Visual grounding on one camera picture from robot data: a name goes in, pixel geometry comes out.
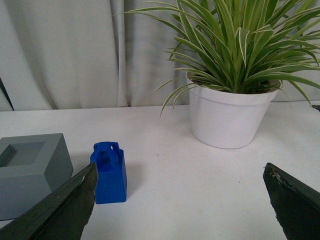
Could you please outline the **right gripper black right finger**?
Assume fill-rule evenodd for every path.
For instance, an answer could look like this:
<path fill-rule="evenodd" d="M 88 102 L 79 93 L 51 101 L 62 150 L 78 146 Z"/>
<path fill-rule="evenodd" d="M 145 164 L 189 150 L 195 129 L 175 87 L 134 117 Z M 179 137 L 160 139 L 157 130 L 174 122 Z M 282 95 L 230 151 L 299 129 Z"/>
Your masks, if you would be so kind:
<path fill-rule="evenodd" d="M 285 237 L 288 240 L 320 238 L 320 193 L 268 162 L 263 180 Z"/>

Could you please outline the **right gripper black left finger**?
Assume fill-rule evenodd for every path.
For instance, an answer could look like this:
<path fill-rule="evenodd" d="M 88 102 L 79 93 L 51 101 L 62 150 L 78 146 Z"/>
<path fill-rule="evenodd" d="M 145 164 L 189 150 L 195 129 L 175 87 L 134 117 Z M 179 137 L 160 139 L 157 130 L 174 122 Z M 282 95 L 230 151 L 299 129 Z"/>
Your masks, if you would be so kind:
<path fill-rule="evenodd" d="M 98 179 L 91 163 L 0 230 L 2 240 L 79 240 L 89 222 Z"/>

